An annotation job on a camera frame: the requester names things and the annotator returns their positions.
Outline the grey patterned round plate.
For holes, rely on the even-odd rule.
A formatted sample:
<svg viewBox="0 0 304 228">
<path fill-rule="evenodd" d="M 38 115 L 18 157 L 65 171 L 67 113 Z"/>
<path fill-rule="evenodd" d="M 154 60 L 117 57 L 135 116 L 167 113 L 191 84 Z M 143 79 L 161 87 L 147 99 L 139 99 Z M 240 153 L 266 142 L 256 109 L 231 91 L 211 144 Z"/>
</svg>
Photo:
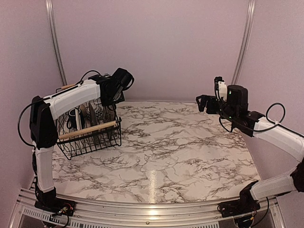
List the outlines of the grey patterned round plate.
<svg viewBox="0 0 304 228">
<path fill-rule="evenodd" d="M 96 117 L 96 114 L 95 114 L 95 111 L 94 111 L 94 108 L 93 106 L 91 105 L 91 103 L 88 104 L 88 107 L 87 107 L 87 118 L 89 119 L 90 121 L 90 126 L 96 126 L 98 125 L 97 123 L 97 117 Z"/>
</svg>

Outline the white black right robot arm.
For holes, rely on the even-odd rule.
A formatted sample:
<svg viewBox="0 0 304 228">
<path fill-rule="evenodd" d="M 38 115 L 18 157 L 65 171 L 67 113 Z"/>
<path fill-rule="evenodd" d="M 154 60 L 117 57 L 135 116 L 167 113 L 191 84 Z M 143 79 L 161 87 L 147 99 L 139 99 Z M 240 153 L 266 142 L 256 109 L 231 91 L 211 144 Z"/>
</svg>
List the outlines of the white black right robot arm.
<svg viewBox="0 0 304 228">
<path fill-rule="evenodd" d="M 293 191 L 304 191 L 304 137 L 270 120 L 265 114 L 248 110 L 248 90 L 240 85 L 226 85 L 218 81 L 214 95 L 196 97 L 199 111 L 217 114 L 219 120 L 231 123 L 228 132 L 237 128 L 242 133 L 264 140 L 291 155 L 298 165 L 294 170 L 267 180 L 254 181 L 243 188 L 239 199 L 218 205 L 222 217 L 254 212 L 260 209 L 259 201 L 269 196 L 280 196 Z"/>
</svg>

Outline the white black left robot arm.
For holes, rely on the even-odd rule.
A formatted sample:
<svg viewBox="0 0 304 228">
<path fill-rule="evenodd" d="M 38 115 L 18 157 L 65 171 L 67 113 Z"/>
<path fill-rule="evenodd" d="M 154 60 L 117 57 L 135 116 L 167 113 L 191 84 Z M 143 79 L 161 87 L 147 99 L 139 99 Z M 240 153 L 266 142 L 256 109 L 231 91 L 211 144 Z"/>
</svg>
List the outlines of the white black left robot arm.
<svg viewBox="0 0 304 228">
<path fill-rule="evenodd" d="M 52 154 L 59 139 L 55 121 L 66 112 L 96 99 L 103 107 L 114 107 L 124 101 L 124 91 L 133 83 L 132 74 L 118 68 L 112 75 L 96 74 L 53 95 L 32 99 L 29 128 L 33 141 L 36 208 L 58 212 L 64 207 L 72 211 L 75 206 L 74 201 L 57 198 L 53 182 Z"/>
</svg>

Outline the square floral plate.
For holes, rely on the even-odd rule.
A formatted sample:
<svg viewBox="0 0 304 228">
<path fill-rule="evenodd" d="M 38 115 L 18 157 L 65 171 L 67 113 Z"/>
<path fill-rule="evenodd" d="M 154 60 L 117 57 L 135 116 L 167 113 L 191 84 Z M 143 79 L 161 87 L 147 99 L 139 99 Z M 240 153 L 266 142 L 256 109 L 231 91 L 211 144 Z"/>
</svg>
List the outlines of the square floral plate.
<svg viewBox="0 0 304 228">
<path fill-rule="evenodd" d="M 103 118 L 104 123 L 115 121 L 115 110 L 112 106 L 104 107 Z M 112 140 L 112 138 L 114 137 L 114 128 L 115 126 L 110 126 L 107 128 L 107 136 L 109 140 Z"/>
</svg>

